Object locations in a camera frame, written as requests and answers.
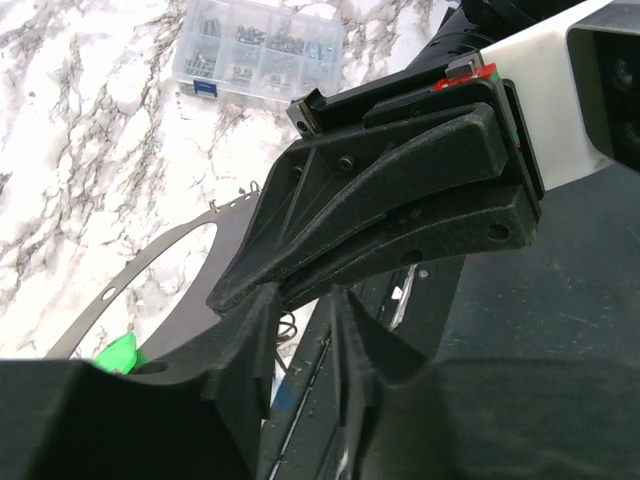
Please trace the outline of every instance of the white plastic component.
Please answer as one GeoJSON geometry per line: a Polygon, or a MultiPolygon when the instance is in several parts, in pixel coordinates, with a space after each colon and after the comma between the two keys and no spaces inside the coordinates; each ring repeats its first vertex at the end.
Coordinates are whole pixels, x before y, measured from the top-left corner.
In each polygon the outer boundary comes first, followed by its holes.
{"type": "Polygon", "coordinates": [[[515,84],[547,190],[611,164],[587,136],[566,38],[571,25],[611,1],[588,0],[480,52],[515,84]]]}
{"type": "Polygon", "coordinates": [[[241,0],[190,0],[173,62],[183,91],[229,91],[290,104],[314,88],[337,93],[340,22],[241,0]]]}

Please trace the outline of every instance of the screw assortment box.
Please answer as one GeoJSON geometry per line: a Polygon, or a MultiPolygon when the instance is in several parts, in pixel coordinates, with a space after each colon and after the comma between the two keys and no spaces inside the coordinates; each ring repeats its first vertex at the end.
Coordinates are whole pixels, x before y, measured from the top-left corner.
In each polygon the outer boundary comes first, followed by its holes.
{"type": "Polygon", "coordinates": [[[341,23],[245,1],[191,0],[173,75],[183,90],[229,91],[290,103],[338,90],[341,23]]]}

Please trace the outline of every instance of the screw hole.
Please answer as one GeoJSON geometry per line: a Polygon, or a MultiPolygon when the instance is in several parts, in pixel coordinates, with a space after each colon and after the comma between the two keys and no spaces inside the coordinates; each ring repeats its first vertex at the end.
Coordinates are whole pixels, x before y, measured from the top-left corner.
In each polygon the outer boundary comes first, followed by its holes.
{"type": "Polygon", "coordinates": [[[102,299],[103,300],[109,300],[111,297],[113,297],[113,294],[116,292],[116,287],[111,287],[109,290],[107,290],[106,292],[104,292],[102,294],[102,299]]]}
{"type": "Polygon", "coordinates": [[[509,230],[509,227],[507,227],[506,225],[501,225],[499,223],[491,225],[489,227],[489,233],[487,234],[489,239],[493,240],[494,242],[504,242],[509,238],[510,235],[511,231],[509,230]]]}
{"type": "Polygon", "coordinates": [[[402,262],[403,265],[420,263],[423,257],[424,255],[422,255],[421,251],[411,250],[402,254],[402,257],[400,257],[400,262],[402,262]]]}
{"type": "Polygon", "coordinates": [[[353,168],[355,162],[353,161],[352,157],[345,155],[344,157],[341,157],[340,160],[338,160],[338,164],[340,165],[341,169],[343,169],[345,172],[348,172],[353,168]]]}
{"type": "Polygon", "coordinates": [[[149,375],[164,372],[168,368],[169,364],[166,362],[150,362],[131,371],[129,375],[149,375]]]}

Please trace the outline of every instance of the camera lens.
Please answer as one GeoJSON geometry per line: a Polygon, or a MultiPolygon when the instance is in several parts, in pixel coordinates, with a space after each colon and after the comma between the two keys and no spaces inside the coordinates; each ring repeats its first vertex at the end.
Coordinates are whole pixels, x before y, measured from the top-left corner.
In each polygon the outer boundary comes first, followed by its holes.
{"type": "Polygon", "coordinates": [[[622,126],[625,140],[631,150],[640,152],[640,125],[638,123],[626,122],[622,126]]]}
{"type": "Polygon", "coordinates": [[[616,84],[622,90],[628,90],[633,85],[631,66],[624,58],[618,58],[613,62],[613,75],[616,84]]]}

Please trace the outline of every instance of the camera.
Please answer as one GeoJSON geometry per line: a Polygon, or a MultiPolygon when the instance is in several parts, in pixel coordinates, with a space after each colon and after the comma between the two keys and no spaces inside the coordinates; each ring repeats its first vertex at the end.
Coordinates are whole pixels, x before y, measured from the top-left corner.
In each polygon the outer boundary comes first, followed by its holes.
{"type": "Polygon", "coordinates": [[[640,0],[615,1],[584,18],[567,45],[589,139],[640,171],[640,0]]]}
{"type": "Polygon", "coordinates": [[[547,190],[640,172],[640,0],[588,0],[480,51],[515,85],[547,190]]]}

